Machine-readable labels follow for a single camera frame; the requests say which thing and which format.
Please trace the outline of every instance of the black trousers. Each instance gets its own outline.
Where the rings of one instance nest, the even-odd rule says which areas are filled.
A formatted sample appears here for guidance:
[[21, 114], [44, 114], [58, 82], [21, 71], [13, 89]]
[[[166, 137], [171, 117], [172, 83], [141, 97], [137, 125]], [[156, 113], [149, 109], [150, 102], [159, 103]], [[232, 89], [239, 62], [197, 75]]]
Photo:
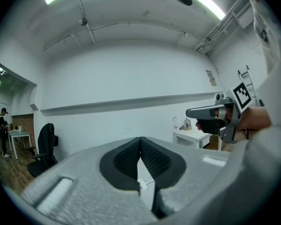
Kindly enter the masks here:
[[7, 135], [5, 132], [0, 132], [0, 136], [1, 136], [1, 148], [3, 151], [3, 155], [5, 155], [7, 153], [7, 149], [6, 149], [6, 138]]

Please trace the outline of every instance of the person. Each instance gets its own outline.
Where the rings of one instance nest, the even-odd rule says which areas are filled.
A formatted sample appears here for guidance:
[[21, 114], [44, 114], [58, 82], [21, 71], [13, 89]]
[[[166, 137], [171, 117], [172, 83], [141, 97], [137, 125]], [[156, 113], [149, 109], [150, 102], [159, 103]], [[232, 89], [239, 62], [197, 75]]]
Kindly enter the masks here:
[[[278, 20], [271, 15], [263, 0], [250, 0], [254, 14], [254, 30], [262, 44], [267, 73], [269, 74], [275, 66], [281, 63], [281, 27]], [[226, 119], [231, 120], [233, 114], [232, 109], [226, 109]], [[273, 123], [277, 123], [274, 112], [271, 116], [265, 107], [249, 107], [241, 117], [238, 130], [244, 128], [264, 129]], [[201, 130], [200, 124], [197, 122], [198, 130]]]
[[6, 149], [6, 139], [7, 139], [7, 131], [8, 127], [4, 123], [4, 118], [3, 116], [7, 113], [6, 108], [1, 109], [0, 113], [0, 137], [1, 137], [1, 148], [3, 152], [3, 157], [8, 158], [9, 155], [7, 154], [7, 149]]

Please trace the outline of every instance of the white table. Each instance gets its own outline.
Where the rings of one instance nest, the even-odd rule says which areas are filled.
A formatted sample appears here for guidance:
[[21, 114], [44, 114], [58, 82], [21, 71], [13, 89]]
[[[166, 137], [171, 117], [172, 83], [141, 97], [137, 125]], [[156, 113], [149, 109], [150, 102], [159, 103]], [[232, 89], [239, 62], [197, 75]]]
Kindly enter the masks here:
[[[193, 128], [191, 130], [179, 130], [174, 131], [175, 135], [175, 142], [179, 144], [179, 138], [188, 140], [194, 144], [194, 147], [196, 148], [203, 148], [203, 140], [207, 139], [211, 136], [209, 133], [203, 133], [202, 131], [198, 130], [197, 128]], [[222, 149], [222, 141], [220, 144], [219, 139], [219, 150]]]
[[15, 151], [15, 142], [14, 142], [14, 138], [15, 137], [19, 137], [20, 140], [21, 140], [21, 143], [22, 143], [22, 138], [23, 138], [23, 143], [22, 144], [24, 145], [24, 147], [25, 147], [24, 137], [28, 137], [29, 138], [30, 147], [32, 147], [30, 133], [28, 133], [28, 132], [19, 132], [18, 130], [8, 131], [8, 142], [9, 142], [10, 150], [12, 151], [9, 137], [11, 137], [11, 141], [13, 143], [13, 148], [14, 148], [15, 158], [16, 159], [18, 159], [18, 156], [17, 156], [17, 153]]

